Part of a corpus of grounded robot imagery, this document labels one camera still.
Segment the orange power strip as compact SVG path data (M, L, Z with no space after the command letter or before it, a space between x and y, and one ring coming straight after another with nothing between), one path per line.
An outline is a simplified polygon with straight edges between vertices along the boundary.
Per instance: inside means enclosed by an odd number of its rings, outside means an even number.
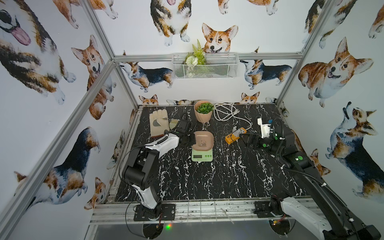
M231 134L225 137L225 141L228 145L231 145L240 139L240 135L246 134L246 133L247 133L247 130L245 128L236 129Z

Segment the pink bowl with panda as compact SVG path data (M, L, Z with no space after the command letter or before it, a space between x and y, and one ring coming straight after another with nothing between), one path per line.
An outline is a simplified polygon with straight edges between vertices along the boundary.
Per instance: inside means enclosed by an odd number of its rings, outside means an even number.
M214 147L214 136L208 131L194 132L196 143L192 145L193 150L196 151L209 151Z

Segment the green electronic scale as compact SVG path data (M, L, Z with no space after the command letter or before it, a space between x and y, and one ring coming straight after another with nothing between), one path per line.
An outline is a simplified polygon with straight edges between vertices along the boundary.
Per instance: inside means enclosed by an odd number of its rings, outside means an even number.
M211 162L213 160L213 147L192 146L193 162Z

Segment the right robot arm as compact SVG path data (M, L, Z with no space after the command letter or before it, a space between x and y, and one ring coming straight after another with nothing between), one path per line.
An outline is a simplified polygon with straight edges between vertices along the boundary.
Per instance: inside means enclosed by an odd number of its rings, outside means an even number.
M280 119L263 124L259 133L239 130L235 135L246 138L247 147L266 151L289 172L296 181L304 184L307 193L320 208L320 217L286 193L273 195L265 209L271 214L290 216L315 235L319 240L379 240L381 234L373 225L366 225L323 180L315 164L296 145L296 134Z

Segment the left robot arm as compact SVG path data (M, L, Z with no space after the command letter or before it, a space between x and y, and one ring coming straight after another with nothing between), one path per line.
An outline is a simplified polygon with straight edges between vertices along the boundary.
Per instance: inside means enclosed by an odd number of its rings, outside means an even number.
M184 112L175 127L164 131L163 137L134 147L123 157L126 164L119 171L120 180L136 191L145 210L155 212L161 208L161 200L153 187L160 159L179 145L187 146L193 141L191 124L188 114Z

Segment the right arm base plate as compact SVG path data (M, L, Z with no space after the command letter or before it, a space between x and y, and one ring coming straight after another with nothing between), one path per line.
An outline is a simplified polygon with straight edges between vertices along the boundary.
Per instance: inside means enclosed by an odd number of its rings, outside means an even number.
M255 201L254 214L258 218L282 218L284 216L291 217L283 212L282 209L283 200L270 199L269 201Z

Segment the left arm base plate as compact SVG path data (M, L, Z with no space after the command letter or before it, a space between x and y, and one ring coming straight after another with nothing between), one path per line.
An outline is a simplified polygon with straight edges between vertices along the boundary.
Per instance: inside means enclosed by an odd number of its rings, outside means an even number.
M135 222L147 221L173 221L175 219L176 205L159 203L154 209L138 205L135 210Z

